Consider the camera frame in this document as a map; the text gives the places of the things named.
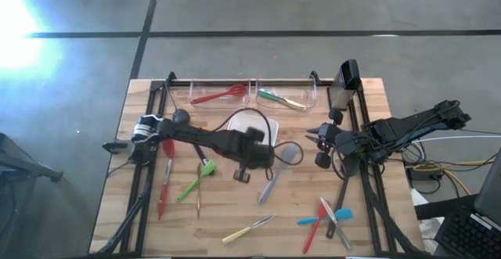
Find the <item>wooden table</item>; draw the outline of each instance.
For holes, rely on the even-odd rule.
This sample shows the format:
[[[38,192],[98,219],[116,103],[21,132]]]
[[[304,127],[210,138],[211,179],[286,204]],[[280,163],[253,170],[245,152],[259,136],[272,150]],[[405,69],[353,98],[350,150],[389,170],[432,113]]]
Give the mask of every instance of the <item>wooden table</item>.
[[[133,80],[120,121],[117,137],[130,139],[132,129],[139,116],[144,114],[151,80]],[[370,119],[390,117],[390,108],[380,78],[363,79]],[[318,152],[316,144],[305,138],[305,130],[318,127],[329,120],[326,87],[318,90],[316,105],[308,116],[272,115],[268,117],[279,122],[277,142],[294,140],[299,142],[305,158],[297,166],[291,166],[282,173],[265,205],[258,205],[258,198],[267,184],[263,170],[251,173],[249,184],[233,181],[232,175],[237,164],[217,156],[209,149],[206,154],[217,164],[215,176],[205,178],[201,184],[202,209],[200,220],[196,219],[196,193],[189,194],[184,201],[176,203],[176,196],[196,177],[199,159],[193,146],[175,142],[176,159],[170,178],[167,212],[161,221],[157,216],[157,201],[167,166],[167,157],[161,150],[157,158],[157,169],[150,201],[148,225],[144,241],[143,256],[301,256],[303,243],[310,232],[310,225],[296,225],[299,218],[316,215],[319,196],[335,202],[342,181],[330,170],[323,170],[314,163]],[[177,106],[188,110],[192,125],[215,128],[231,110],[218,112],[197,112],[188,103],[187,87],[170,88]],[[254,97],[251,107],[256,107]],[[175,110],[171,100],[165,111],[170,117]],[[348,113],[342,128],[351,128]],[[114,156],[110,168],[124,163],[125,155]],[[133,167],[127,166],[116,171],[106,180],[101,207],[92,238],[91,251],[98,250],[116,231],[125,216],[128,194],[132,183]],[[383,174],[384,186],[391,216],[411,242],[423,249],[416,213],[410,196],[402,164],[387,162]],[[344,232],[352,242],[353,249],[346,250],[337,236],[325,237],[328,221],[320,225],[307,256],[371,255],[373,246],[369,233],[366,204],[360,177],[354,177],[348,186],[344,207],[354,212],[354,219],[342,222]],[[223,245],[221,240],[256,222],[265,215],[276,217],[268,224],[248,232],[234,242]],[[384,229],[378,217],[383,246],[386,246]]]

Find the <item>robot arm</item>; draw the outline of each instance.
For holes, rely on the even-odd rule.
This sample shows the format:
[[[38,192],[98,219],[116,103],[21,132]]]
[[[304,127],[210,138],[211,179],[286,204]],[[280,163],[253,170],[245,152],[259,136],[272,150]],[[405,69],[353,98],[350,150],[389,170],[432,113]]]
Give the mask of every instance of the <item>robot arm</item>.
[[[136,145],[157,145],[167,138],[188,142],[213,149],[217,154],[240,164],[234,178],[248,182],[245,169],[270,168],[275,158],[273,147],[262,145],[265,133],[248,128],[245,133],[237,130],[207,131],[189,125],[176,124],[157,115],[139,118],[134,127],[132,142]]]
[[[334,114],[330,116],[342,119],[342,115]],[[363,125],[361,131],[341,130],[338,127],[341,120],[334,119],[335,123],[324,123],[319,128],[317,146],[322,152],[318,153],[315,162],[322,168],[328,168],[330,158],[326,155],[335,147],[345,156],[357,155],[379,164],[393,152],[424,135],[436,130],[461,129],[469,120],[470,115],[460,109],[458,101],[444,101],[430,110],[405,118],[379,119]]]

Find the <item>concrete floor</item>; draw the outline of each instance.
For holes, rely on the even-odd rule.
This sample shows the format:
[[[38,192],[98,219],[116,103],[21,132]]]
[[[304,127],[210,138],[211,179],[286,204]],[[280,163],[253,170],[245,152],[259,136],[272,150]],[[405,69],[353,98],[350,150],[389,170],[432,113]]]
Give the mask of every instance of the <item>concrete floor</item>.
[[[2,0],[0,131],[64,171],[40,179],[7,257],[86,254],[138,38],[18,39],[26,32],[141,31],[150,0]],[[158,0],[152,31],[477,30],[501,28],[501,0]],[[501,131],[501,36],[150,39],[140,78],[332,77],[349,58],[384,79],[391,111],[407,116],[458,99],[469,129]],[[443,132],[442,135],[472,135]],[[501,140],[425,144],[434,160],[481,160]],[[472,192],[486,168],[458,174]],[[417,184],[432,189],[434,184]],[[427,196],[453,198],[448,181]]]

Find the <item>green handle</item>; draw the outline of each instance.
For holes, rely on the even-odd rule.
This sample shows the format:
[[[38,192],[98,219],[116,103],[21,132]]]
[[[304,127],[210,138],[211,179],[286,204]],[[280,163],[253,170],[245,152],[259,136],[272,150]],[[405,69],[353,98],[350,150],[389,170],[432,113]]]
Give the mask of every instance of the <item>green handle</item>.
[[[217,165],[213,160],[209,160],[203,167],[202,171],[200,172],[202,178],[209,175],[212,171],[216,169]],[[188,187],[183,190],[177,199],[177,202],[181,202],[184,200],[184,198],[195,188],[195,185],[198,183],[199,178],[196,178],[191,184],[188,185]]]
[[[184,198],[188,196],[189,192],[191,192],[192,189],[195,188],[195,185],[197,183],[198,183],[198,178],[196,178],[193,182],[191,182],[191,184],[189,184],[188,187],[179,194],[177,201],[181,202],[182,200],[184,200]]]
[[[258,95],[262,98],[269,99],[269,100],[279,102],[279,103],[282,102],[282,100],[283,100],[279,96],[270,94],[269,92],[267,92],[265,90],[261,90],[261,89],[258,91]]]

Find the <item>white cable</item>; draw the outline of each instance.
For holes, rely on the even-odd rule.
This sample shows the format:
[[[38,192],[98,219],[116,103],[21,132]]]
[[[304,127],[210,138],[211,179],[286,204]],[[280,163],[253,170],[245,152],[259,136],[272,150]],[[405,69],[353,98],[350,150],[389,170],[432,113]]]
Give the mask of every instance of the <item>white cable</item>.
[[[454,139],[454,138],[501,138],[501,135],[476,135],[476,136],[452,136],[452,137],[437,137],[437,138],[424,138],[421,140],[412,141],[417,149],[420,151],[420,155],[424,156],[423,148],[421,148],[420,142],[430,142],[430,141],[439,141],[443,139]]]
[[[452,136],[452,137],[424,138],[422,140],[412,141],[412,143],[417,144],[419,142],[438,141],[438,140],[442,140],[442,139],[454,139],[454,138],[501,138],[501,135],[476,135],[476,136]]]

